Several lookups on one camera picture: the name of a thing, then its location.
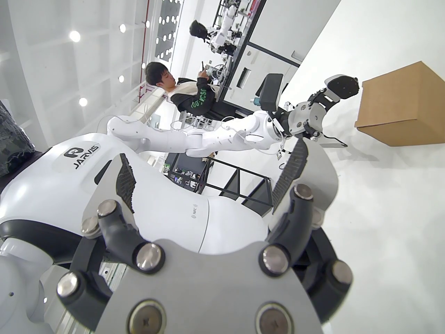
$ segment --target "ceiling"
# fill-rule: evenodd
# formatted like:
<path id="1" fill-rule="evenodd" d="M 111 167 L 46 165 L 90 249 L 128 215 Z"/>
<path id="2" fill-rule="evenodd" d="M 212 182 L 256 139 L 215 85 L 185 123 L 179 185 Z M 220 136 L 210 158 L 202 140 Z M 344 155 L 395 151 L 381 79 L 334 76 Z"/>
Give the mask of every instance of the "ceiling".
<path id="1" fill-rule="evenodd" d="M 1 1 L 8 3 L 0 5 L 0 99 L 9 100 L 40 150 L 96 131 L 104 116 L 138 106 L 160 11 L 175 16 L 174 24 L 159 26 L 172 35 L 166 51 L 181 6 L 175 0 Z M 151 93 L 162 96 L 149 90 L 143 99 Z"/>

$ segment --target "gray metal plate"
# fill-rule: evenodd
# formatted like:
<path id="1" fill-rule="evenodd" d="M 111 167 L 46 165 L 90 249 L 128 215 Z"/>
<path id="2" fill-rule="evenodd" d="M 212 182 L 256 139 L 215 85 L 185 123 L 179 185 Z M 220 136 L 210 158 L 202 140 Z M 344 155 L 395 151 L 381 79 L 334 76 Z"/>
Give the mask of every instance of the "gray metal plate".
<path id="1" fill-rule="evenodd" d="M 270 278 L 261 271 L 258 256 L 266 242 L 226 255 L 193 253 L 169 240 L 156 243 L 165 250 L 164 267 L 152 276 L 127 269 L 96 334 L 127 333 L 130 312 L 146 299 L 164 307 L 166 334 L 256 333 L 256 313 L 267 302 L 287 309 L 293 333 L 323 333 L 294 272 Z"/>

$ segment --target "brown box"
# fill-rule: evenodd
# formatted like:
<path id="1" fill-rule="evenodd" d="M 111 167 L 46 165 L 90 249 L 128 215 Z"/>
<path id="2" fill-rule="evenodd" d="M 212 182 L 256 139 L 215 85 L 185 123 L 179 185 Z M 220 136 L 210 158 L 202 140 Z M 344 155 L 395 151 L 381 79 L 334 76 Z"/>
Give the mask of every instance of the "brown box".
<path id="1" fill-rule="evenodd" d="M 364 81 L 355 127 L 389 146 L 445 143 L 445 81 L 423 62 Z"/>

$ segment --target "floor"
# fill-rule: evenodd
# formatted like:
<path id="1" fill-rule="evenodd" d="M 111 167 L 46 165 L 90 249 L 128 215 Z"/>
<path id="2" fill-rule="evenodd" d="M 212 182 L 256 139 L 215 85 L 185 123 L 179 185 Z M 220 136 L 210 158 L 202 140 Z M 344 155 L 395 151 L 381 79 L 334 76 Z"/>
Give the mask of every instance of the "floor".
<path id="1" fill-rule="evenodd" d="M 282 102 L 307 100 L 334 74 L 362 82 L 417 61 L 445 79 L 444 6 L 445 0 L 342 0 Z M 339 103 L 324 120 L 325 134 L 348 144 L 327 150 L 340 188 L 324 228 L 355 276 L 332 332 L 443 333 L 445 145 L 390 148 L 358 132 L 360 99 Z M 257 151 L 218 157 L 275 180 L 280 174 L 282 161 Z M 224 184 L 231 173 L 216 167 L 209 181 Z M 242 188 L 255 184 L 246 179 Z"/>

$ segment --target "bolt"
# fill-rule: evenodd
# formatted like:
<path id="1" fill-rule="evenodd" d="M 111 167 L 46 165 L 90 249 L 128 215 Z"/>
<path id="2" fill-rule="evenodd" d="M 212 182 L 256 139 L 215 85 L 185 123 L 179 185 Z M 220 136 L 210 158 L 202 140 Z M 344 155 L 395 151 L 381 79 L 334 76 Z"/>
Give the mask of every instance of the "bolt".
<path id="1" fill-rule="evenodd" d="M 114 212 L 117 206 L 118 204 L 116 200 L 113 199 L 105 200 L 99 204 L 97 208 L 97 213 L 99 214 L 99 216 L 108 216 L 109 214 Z"/>
<path id="2" fill-rule="evenodd" d="M 148 272 L 153 270 L 161 262 L 162 250 L 153 243 L 142 246 L 136 256 L 136 265 L 140 270 Z"/>
<path id="3" fill-rule="evenodd" d="M 164 308 L 153 300 L 146 300 L 135 307 L 130 315 L 131 334 L 159 334 L 165 329 Z"/>
<path id="4" fill-rule="evenodd" d="M 82 233 L 84 235 L 92 235 L 99 229 L 97 216 L 91 216 L 82 222 Z"/>
<path id="5" fill-rule="evenodd" d="M 303 200 L 312 200 L 314 198 L 312 190 L 304 183 L 299 183 L 298 185 L 294 186 L 294 193 Z"/>
<path id="6" fill-rule="evenodd" d="M 281 248 L 275 245 L 267 246 L 262 252 L 262 262 L 272 274 L 281 275 L 289 267 L 288 257 Z"/>
<path id="7" fill-rule="evenodd" d="M 79 279 L 73 272 L 68 272 L 57 283 L 57 294 L 64 298 L 71 296 L 79 286 Z"/>
<path id="8" fill-rule="evenodd" d="M 344 261 L 337 260 L 334 263 L 332 274 L 339 283 L 351 284 L 353 282 L 353 271 Z"/>
<path id="9" fill-rule="evenodd" d="M 277 303 L 265 304 L 256 316 L 258 334 L 291 334 L 292 321 L 285 308 Z"/>

